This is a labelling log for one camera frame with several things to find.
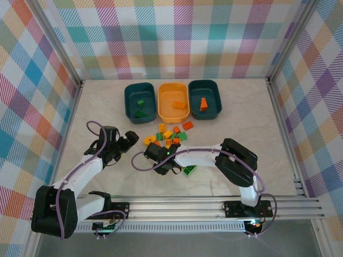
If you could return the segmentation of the plaid fabric panel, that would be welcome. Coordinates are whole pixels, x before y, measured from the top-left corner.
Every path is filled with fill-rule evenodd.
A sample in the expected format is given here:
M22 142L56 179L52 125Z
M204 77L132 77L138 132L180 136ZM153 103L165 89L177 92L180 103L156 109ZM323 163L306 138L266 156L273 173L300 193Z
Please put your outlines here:
M36 0L82 79L260 78L308 0Z
M275 90L309 195L343 243L343 0L316 2Z
M0 257L20 257L76 85L25 0L0 0Z

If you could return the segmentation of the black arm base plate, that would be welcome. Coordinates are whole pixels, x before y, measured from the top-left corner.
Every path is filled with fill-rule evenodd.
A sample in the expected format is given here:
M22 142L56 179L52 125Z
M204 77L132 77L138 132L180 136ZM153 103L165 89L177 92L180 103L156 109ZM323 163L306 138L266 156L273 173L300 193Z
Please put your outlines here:
M95 220L122 220L129 217L130 203L129 202L111 202L102 211L97 211L88 219Z
M264 218L272 217L270 201L260 200L255 207L242 204L240 201L225 201L222 205L226 218Z

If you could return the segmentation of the small electronics board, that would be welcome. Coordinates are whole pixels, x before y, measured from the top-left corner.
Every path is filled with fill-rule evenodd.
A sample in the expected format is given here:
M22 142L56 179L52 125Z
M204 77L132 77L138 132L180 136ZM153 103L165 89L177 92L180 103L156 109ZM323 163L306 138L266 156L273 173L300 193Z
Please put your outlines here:
M246 233L261 233L263 229L264 220L248 220L244 221Z
M118 228L118 225L119 221L115 221L114 223L109 224L108 226L104 226L102 222L95 222L92 223L92 230L94 231L94 234L96 236L103 237L114 232Z

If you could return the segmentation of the aluminium frame post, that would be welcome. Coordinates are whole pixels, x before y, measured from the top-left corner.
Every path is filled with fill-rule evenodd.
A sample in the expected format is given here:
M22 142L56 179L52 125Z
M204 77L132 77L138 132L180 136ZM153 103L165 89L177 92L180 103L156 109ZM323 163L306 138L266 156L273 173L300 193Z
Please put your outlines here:
M72 81L77 85L78 88L82 87L83 81L80 79L76 69L70 61L62 43L60 42L55 30L53 29L53 26L46 17L43 8L39 4L38 0L25 0L25 2L32 11L35 18L38 20L38 23L42 27L47 39L51 43L52 48L56 51Z
M294 46L298 42L306 24L311 18L320 0L301 0L299 10L293 16L288 26L282 43L282 48L275 54L274 60L269 68L266 79L270 85L273 85L277 76L281 72L287 58L289 57Z

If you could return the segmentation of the yellow plastic container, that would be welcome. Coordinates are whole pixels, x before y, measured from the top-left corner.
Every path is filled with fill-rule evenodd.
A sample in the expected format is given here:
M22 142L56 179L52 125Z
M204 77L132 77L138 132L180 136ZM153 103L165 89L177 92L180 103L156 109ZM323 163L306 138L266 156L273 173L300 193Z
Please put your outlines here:
M183 109L173 106L174 102L185 104ZM158 88L158 114L164 123L182 123L190 114L188 88L181 82L169 82Z

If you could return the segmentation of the teal plastic container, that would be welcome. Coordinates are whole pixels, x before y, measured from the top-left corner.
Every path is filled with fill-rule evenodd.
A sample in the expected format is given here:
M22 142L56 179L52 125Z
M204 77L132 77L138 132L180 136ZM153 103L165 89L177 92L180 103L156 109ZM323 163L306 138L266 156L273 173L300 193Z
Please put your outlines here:
M144 101L144 106L140 107L137 102ZM126 86L124 90L125 114L130 122L134 124L149 123L156 119L157 106L155 89L151 83L140 82ZM147 114L145 118L136 118L134 113L140 110Z
M218 85L213 80L193 80L188 84L190 109L196 120L216 119L222 111L222 103ZM207 100L208 109L199 111L201 98Z

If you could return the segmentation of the aluminium mounting rail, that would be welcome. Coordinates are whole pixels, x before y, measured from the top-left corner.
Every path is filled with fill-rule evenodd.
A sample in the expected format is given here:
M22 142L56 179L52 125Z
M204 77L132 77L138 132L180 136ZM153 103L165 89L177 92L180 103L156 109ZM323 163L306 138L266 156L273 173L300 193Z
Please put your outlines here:
M238 200L233 196L113 196L113 202L129 202L129 221L135 222L193 222L223 221L222 205ZM309 220L325 218L318 198L276 196L279 220Z

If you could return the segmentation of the aluminium frame rail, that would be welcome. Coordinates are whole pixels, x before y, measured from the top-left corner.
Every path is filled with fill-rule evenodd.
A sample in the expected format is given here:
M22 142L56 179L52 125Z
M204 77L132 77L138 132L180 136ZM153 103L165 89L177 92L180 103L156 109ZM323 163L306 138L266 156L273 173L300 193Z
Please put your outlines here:
M297 191L297 196L303 197L303 198L308 198L308 190L305 185L305 181L303 179L303 176L300 171L300 166L297 162L297 158L295 155L295 151L292 148L292 142L290 140L290 136L288 134L287 126L285 121L283 120L282 117L282 112L281 112L281 107L278 103L274 88L272 83L269 81L268 78L266 78L266 86L267 86L267 91L269 93L269 97L272 103L272 107L274 109L274 113L277 119L278 127L279 127L279 132L281 135L282 143L286 152L286 156L288 159L288 162L290 164L291 170L293 172L293 177L294 177L294 184L295 188Z
M73 123L73 119L75 117L75 114L77 112L77 108L78 108L78 104L81 98L81 94L83 92L83 88L84 88L84 84L85 84L86 80L82 80L80 82L80 86L77 88L76 90L76 94L75 94L75 98L72 101L72 105L70 108L70 112L69 112L69 116L67 118L66 123L62 126L62 139L59 141L59 148L57 150L57 153L53 155L53 168L51 170L50 173L48 173L48 176L44 182L45 186L49 186L51 185L55 179L56 176L58 174L58 170L59 170L59 166L61 164L61 159L63 157L63 153L65 151L66 148L66 143L72 128L72 123Z

